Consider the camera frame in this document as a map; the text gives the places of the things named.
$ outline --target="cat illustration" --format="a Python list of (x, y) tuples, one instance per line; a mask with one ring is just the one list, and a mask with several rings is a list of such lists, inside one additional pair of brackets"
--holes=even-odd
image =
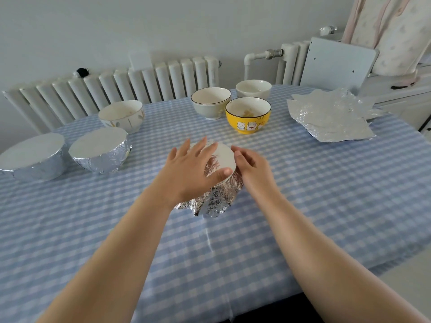
[(247, 130), (256, 130), (256, 122), (249, 122), (247, 124)]
[(245, 123), (238, 121), (238, 123), (237, 123), (237, 129), (239, 129), (239, 130), (245, 130)]

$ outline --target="white wall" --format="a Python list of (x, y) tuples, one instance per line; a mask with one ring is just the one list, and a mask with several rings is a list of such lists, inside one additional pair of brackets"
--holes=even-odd
[[(353, 0), (1, 0), (0, 89), (62, 76), (79, 67), (128, 65), (146, 45), (157, 60), (214, 55), (220, 84), (243, 78), (250, 52), (344, 26)], [(253, 64), (273, 82), (277, 59)], [(0, 99), (0, 152), (35, 132)]]

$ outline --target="person's left arm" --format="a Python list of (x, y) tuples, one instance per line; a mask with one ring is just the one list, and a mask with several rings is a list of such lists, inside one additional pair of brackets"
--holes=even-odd
[(178, 203), (199, 197), (227, 178), (204, 168), (217, 148), (204, 138), (170, 152), (164, 168), (136, 199), (88, 262), (52, 301), (37, 323), (129, 322), (132, 319), (169, 214)]

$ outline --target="gingham tablecloth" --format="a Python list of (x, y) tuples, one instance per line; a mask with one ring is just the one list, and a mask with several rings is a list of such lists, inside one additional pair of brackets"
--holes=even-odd
[[(235, 132), (208, 121), (189, 98), (145, 106), (118, 173), (73, 164), (45, 183), (0, 179), (0, 318), (34, 322), (150, 184), (169, 150), (204, 135), (267, 157), (282, 192), (327, 236), (375, 273), (431, 242), (431, 147), (409, 125), (376, 119), (372, 140), (321, 143), (289, 115), (304, 87), (274, 86), (267, 126)], [(101, 127), (97, 116), (58, 130), (72, 143)], [(243, 190), (222, 216), (174, 210), (134, 322), (218, 322), (300, 288), (254, 201)]]

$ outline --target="floor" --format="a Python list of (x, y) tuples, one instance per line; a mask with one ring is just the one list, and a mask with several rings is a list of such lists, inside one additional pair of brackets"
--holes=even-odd
[(380, 278), (431, 320), (431, 247)]

